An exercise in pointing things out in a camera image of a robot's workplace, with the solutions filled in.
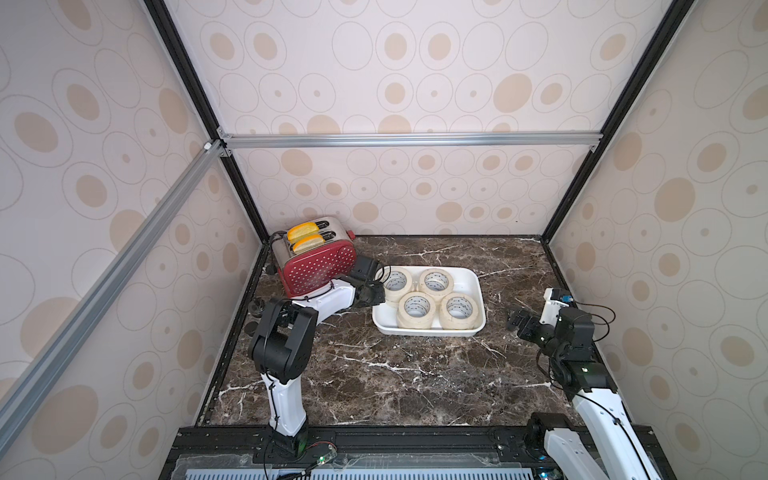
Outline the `beige masking tape roll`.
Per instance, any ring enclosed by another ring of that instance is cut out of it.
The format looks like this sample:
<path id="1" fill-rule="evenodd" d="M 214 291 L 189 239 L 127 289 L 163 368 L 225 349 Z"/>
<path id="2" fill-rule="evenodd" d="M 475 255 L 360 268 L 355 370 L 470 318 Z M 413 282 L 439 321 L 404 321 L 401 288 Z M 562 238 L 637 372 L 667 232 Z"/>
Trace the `beige masking tape roll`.
<path id="1" fill-rule="evenodd" d="M 444 330 L 472 330 L 478 325 L 480 309 L 471 296 L 453 292 L 440 301 L 438 317 Z"/>
<path id="2" fill-rule="evenodd" d="M 414 291 L 404 295 L 398 302 L 396 322 L 399 328 L 429 330 L 437 314 L 434 299 L 423 292 Z"/>
<path id="3" fill-rule="evenodd" d="M 399 266 L 393 266 L 389 269 L 389 272 L 385 275 L 383 285 L 385 302 L 392 307 L 396 307 L 406 294 L 415 290 L 411 272 Z"/>
<path id="4" fill-rule="evenodd" d="M 417 290 L 439 303 L 454 291 L 453 276 L 440 268 L 424 270 L 419 274 Z"/>

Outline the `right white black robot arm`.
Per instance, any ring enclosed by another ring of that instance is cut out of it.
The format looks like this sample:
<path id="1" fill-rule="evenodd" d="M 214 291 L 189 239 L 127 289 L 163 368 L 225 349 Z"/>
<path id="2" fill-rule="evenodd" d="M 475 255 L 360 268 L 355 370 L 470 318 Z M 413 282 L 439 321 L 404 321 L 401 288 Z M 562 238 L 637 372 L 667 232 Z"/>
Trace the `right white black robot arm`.
<path id="1" fill-rule="evenodd" d="M 531 457 L 554 461 L 567 479 L 661 477 L 631 425 L 616 383 L 596 360 L 590 313 L 561 302 L 546 305 L 540 316 L 519 308 L 508 315 L 507 328 L 547 359 L 540 372 L 572 403 L 599 453 L 594 458 L 587 451 L 566 416 L 535 412 L 524 437 Z"/>

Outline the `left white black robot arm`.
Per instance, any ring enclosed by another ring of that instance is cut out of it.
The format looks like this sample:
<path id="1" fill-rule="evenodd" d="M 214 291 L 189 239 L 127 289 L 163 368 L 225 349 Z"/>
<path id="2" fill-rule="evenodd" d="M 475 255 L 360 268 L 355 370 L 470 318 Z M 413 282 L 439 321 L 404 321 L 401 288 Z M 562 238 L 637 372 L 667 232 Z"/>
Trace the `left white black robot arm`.
<path id="1" fill-rule="evenodd" d="M 248 353 L 267 388 L 269 425 L 277 436 L 295 439 L 306 426 L 300 377 L 309 364 L 317 326 L 341 311 L 384 303 L 384 283 L 392 273 L 392 267 L 360 256 L 348 274 L 307 295 L 264 303 Z"/>

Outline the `white rectangular storage tray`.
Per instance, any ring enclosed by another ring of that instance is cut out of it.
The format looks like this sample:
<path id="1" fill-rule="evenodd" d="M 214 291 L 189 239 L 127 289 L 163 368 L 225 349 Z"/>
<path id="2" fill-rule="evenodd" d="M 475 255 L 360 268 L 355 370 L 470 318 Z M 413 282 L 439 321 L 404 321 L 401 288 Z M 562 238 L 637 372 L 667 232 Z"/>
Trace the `white rectangular storage tray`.
<path id="1" fill-rule="evenodd" d="M 415 290 L 417 290 L 417 282 L 419 274 L 430 268 L 440 268 L 447 270 L 454 279 L 454 291 L 456 293 L 463 293 L 471 296 L 480 309 L 480 317 L 478 325 L 472 330 L 444 330 L 441 328 L 438 317 L 438 306 L 436 303 L 437 314 L 435 315 L 432 328 L 429 330 L 412 330 L 399 328 L 396 322 L 396 307 L 392 307 L 386 304 L 376 306 L 372 310 L 372 319 L 376 328 L 385 335 L 399 335 L 399 336 L 426 336 L 426 337 L 471 337 L 479 333 L 486 326 L 486 314 L 483 304 L 482 292 L 479 284 L 478 276 L 471 270 L 459 267 L 423 267 L 423 266 L 399 266 L 409 270 L 413 276 Z"/>

